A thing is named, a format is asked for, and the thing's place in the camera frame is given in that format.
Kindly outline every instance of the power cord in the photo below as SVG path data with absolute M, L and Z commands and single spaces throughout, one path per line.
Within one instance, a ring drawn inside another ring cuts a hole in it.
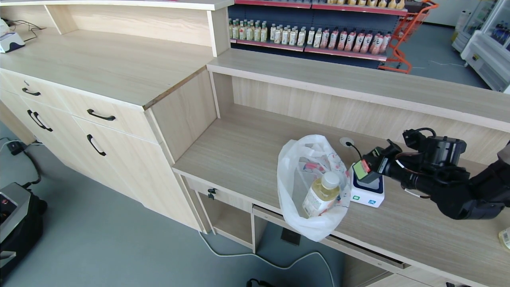
M 9 23 L 11 23 L 14 26 L 14 29 L 12 30 L 13 32 L 16 31 L 16 26 L 18 26 L 18 25 L 27 25 L 29 27 L 29 31 L 32 32 L 32 34 L 34 34 L 34 37 L 29 38 L 27 40 L 23 40 L 23 42 L 27 42 L 27 41 L 30 41 L 32 39 L 37 38 L 37 34 L 34 32 L 34 30 L 35 31 L 41 31 L 41 30 L 46 29 L 46 28 L 41 28 L 41 27 L 39 27 L 39 26 L 37 26 L 35 24 L 32 24 L 32 23 L 30 23 L 28 21 L 25 21 L 25 20 L 9 20 L 7 22 L 7 24 L 9 24 Z
M 8 137 L 2 137 L 0 138 L 0 140 L 2 139 L 9 139 Z M 5 142 L 2 147 L 0 148 L 0 152 L 2 152 L 2 149 L 4 149 L 4 146 L 10 142 L 22 142 L 21 140 L 9 140 L 7 142 Z M 40 146 L 40 145 L 44 145 L 43 143 L 31 143 L 30 145 L 33 145 L 33 146 Z M 34 168 L 37 172 L 37 180 L 35 181 L 29 181 L 27 183 L 25 183 L 24 185 L 22 185 L 21 187 L 25 188 L 25 189 L 28 189 L 29 186 L 31 186 L 32 184 L 38 184 L 39 182 L 41 182 L 41 168 L 39 167 L 39 165 L 37 164 L 37 162 L 34 160 L 34 158 L 29 154 L 27 153 L 26 151 L 23 150 L 23 153 L 29 158 L 29 160 L 32 162 L 32 164 L 34 165 Z
M 257 254 L 254 254 L 254 253 L 241 253 L 241 254 L 219 254 L 218 252 L 214 251 L 213 248 L 211 247 L 211 245 L 209 245 L 209 242 L 207 242 L 207 240 L 204 238 L 204 236 L 202 235 L 202 233 L 199 231 L 198 234 L 200 235 L 200 237 L 202 238 L 203 242 L 207 245 L 207 247 L 209 248 L 209 250 L 214 253 L 216 256 L 218 257 L 240 257 L 240 256 L 255 256 L 257 257 L 258 259 L 264 261 L 265 263 L 275 267 L 275 268 L 278 268 L 280 270 L 289 270 L 291 269 L 294 265 L 296 265 L 296 263 L 298 263 L 299 261 L 301 261 L 302 259 L 305 259 L 307 258 L 308 256 L 311 256 L 313 254 L 317 254 L 321 257 L 321 259 L 324 261 L 324 263 L 326 264 L 326 267 L 327 267 L 327 270 L 329 271 L 329 276 L 331 278 L 331 285 L 333 287 L 335 287 L 335 281 L 333 280 L 333 273 L 331 272 L 331 268 L 329 267 L 329 264 L 327 263 L 326 259 L 324 259 L 324 256 L 322 256 L 322 254 L 320 254 L 318 251 L 314 251 L 314 252 L 310 252 L 306 255 L 303 255 L 301 256 L 300 258 L 296 259 L 296 261 L 292 262 L 292 264 L 290 264 L 289 266 L 287 267 L 281 267 L 281 266 L 278 266 L 276 264 L 273 264 L 271 262 L 269 262 L 268 260 L 266 260 L 265 258 L 263 257 L 260 257 L 259 255 Z
M 432 61 L 432 60 L 427 60 L 427 62 L 432 62 L 434 64 L 437 64 L 437 65 L 441 65 L 441 66 L 447 66 L 447 65 L 452 65 L 452 66 L 459 66 L 459 67 L 464 67 L 464 65 L 460 65 L 460 64 L 454 64 L 454 63 L 446 63 L 446 64 L 443 64 L 443 63 L 438 63 L 436 61 Z M 427 67 L 413 67 L 413 69 L 426 69 Z
M 353 147 L 358 152 L 358 155 L 360 156 L 360 160 L 363 159 L 363 157 L 361 156 L 360 150 L 358 150 L 358 148 L 355 147 L 351 142 L 348 141 L 345 143 L 345 145 L 348 147 Z

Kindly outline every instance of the counter top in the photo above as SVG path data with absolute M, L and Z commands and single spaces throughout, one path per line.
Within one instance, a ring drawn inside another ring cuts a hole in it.
M 234 0 L 2 0 L 0 6 L 27 5 L 119 5 L 164 7 L 194 10 L 218 10 L 234 4 Z
M 441 116 L 510 132 L 510 97 L 424 77 L 230 49 L 207 64 L 220 74 Z
M 83 30 L 35 32 L 25 47 L 0 55 L 0 68 L 145 109 L 213 59 L 208 46 Z
M 358 156 L 339 144 L 342 136 L 352 138 L 362 153 L 387 146 L 380 138 L 234 105 L 209 126 L 173 169 L 281 214 L 278 154 L 289 140 L 308 134 L 326 136 L 346 165 Z M 459 166 L 472 174 L 485 168 L 462 159 Z M 492 220 L 455 221 L 441 214 L 434 202 L 404 192 L 398 182 L 386 178 L 385 184 L 386 198 L 379 208 L 352 203 L 332 234 L 473 287 L 508 286 L 510 252 L 499 244 L 497 234 L 510 226 L 510 209 Z

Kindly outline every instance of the bottle cap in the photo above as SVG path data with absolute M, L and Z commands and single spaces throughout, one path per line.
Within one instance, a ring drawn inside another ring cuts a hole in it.
M 334 172 L 326 172 L 322 176 L 321 183 L 324 188 L 333 189 L 340 184 L 340 177 Z

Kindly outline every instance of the black drawer handle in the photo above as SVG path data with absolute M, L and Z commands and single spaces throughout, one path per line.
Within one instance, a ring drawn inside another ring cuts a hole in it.
M 115 119 L 115 116 L 113 116 L 113 115 L 108 116 L 108 117 L 104 117 L 104 116 L 100 116 L 100 115 L 94 114 L 94 110 L 93 109 L 88 109 L 87 112 L 89 113 L 89 115 L 93 115 L 94 117 L 102 118 L 102 119 L 105 119 L 107 121 L 113 121 Z
M 23 92 L 27 93 L 27 94 L 31 94 L 31 95 L 41 95 L 41 93 L 39 92 L 29 92 L 29 90 L 27 88 L 23 88 L 21 89 Z
M 38 123 L 35 118 L 32 116 L 34 113 L 31 110 L 27 110 L 27 113 L 29 114 L 29 117 L 39 126 L 41 129 L 46 129 L 46 127 L 43 124 Z
M 34 117 L 35 117 L 35 119 L 36 119 L 36 120 L 38 120 L 38 121 L 42 124 L 42 126 L 43 126 L 43 127 L 44 127 L 44 128 L 45 128 L 48 132 L 53 132 L 53 129 L 52 129 L 52 128 L 49 128 L 49 127 L 45 126 L 45 125 L 41 122 L 41 120 L 39 119 L 39 114 L 38 114 L 37 112 L 34 112 Z
M 87 139 L 89 140 L 89 143 L 92 145 L 92 147 L 97 151 L 98 154 L 102 155 L 102 156 L 105 156 L 106 153 L 105 152 L 100 152 L 96 147 L 95 145 L 92 143 L 92 135 L 91 134 L 88 134 L 87 135 Z

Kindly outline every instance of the white plastic bag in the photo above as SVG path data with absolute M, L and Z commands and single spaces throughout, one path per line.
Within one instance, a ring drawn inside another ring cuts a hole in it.
M 302 204 L 312 182 L 325 172 L 340 177 L 337 202 L 318 217 L 306 218 Z M 349 173 L 322 135 L 308 135 L 286 143 L 278 155 L 278 198 L 285 221 L 313 241 L 320 241 L 339 225 L 349 208 Z

